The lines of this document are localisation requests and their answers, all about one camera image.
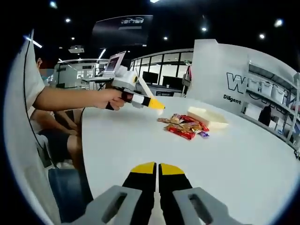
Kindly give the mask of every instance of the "white wall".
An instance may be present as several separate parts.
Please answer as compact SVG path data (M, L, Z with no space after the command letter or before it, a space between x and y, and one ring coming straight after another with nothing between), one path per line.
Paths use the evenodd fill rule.
M218 44L215 40L196 40L192 65L192 86L188 98L199 99L208 104L238 114L241 105L224 99L224 95L243 100L247 77L258 78L248 73L251 60L279 76L293 81L296 73L288 65L262 52L235 46Z

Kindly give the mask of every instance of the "white table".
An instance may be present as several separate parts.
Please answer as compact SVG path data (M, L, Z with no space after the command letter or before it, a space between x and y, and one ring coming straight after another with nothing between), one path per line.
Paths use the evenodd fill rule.
M234 219L267 225L285 209L300 180L293 150L257 125L234 114L180 97L158 97L164 114L126 104L119 111L87 108L82 120L83 157L94 198L122 185L138 164L155 161L181 168L193 187L223 202ZM225 130L189 141L164 131L158 117L186 114L190 106L223 114Z

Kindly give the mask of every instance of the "computer monitor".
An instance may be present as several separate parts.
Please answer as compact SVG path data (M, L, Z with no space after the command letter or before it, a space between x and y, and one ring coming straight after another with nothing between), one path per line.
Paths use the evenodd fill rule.
M146 83L157 83L158 82L158 74L146 72L144 71L142 74L142 78Z
M182 78L164 76L163 86L167 86L167 84L169 85L170 88L174 88L178 90L183 89Z
M121 65L121 62L124 58L125 53L126 53L126 51L111 56L109 58L107 66L104 70L104 73L105 72L116 72L119 69L120 65Z

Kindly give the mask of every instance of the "white box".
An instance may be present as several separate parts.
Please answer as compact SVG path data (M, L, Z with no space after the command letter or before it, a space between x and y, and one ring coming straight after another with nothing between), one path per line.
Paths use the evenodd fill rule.
M261 93L271 97L272 84L261 81Z
M285 96L285 93L283 90L281 90L275 86L272 88L271 97L273 99L275 99L276 101L278 101L280 104L283 103L284 96Z
M228 125L223 115L206 109L189 107L187 115L204 123L208 129L223 129Z
M251 90L258 91L259 81L255 80L255 79L252 79L252 78L248 78L248 87Z
M245 115L249 116L255 120L258 120L259 115L261 114L262 110L263 110L262 108L260 108L256 105L248 104L248 106L246 107Z

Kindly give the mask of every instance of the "white panel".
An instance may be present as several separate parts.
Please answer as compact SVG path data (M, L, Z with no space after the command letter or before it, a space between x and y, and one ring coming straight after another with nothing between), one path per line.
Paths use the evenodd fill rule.
M132 101L141 104L141 103L143 103L143 101L144 101L144 97L143 97L143 96L140 96L140 95L133 95Z

